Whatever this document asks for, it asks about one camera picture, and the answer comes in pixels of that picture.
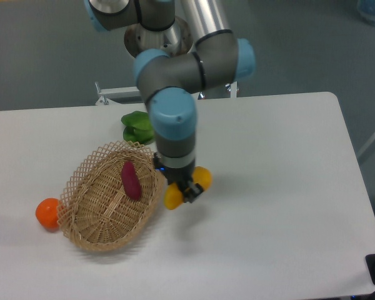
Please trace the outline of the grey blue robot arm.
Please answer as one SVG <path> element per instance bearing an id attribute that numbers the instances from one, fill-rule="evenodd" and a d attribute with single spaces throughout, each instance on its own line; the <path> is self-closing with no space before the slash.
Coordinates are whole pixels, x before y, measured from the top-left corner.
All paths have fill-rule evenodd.
<path id="1" fill-rule="evenodd" d="M 248 78 L 256 68 L 254 49 L 234 36 L 219 1 L 183 1 L 194 50 L 173 56 L 169 47 L 149 46 L 136 56 L 135 85 L 154 130 L 154 167 L 167 179 L 165 206 L 194 202 L 211 183 L 196 166 L 197 110 L 194 93 Z"/>

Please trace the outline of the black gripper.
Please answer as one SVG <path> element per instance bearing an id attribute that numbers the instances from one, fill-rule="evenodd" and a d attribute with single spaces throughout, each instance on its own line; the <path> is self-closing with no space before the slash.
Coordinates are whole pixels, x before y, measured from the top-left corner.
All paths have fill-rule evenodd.
<path id="1" fill-rule="evenodd" d="M 155 152 L 152 162 L 154 168 L 163 173 L 168 184 L 177 184 L 182 193 L 183 203 L 193 203 L 204 192 L 204 188 L 193 181 L 196 162 L 194 157 L 158 156 Z"/>

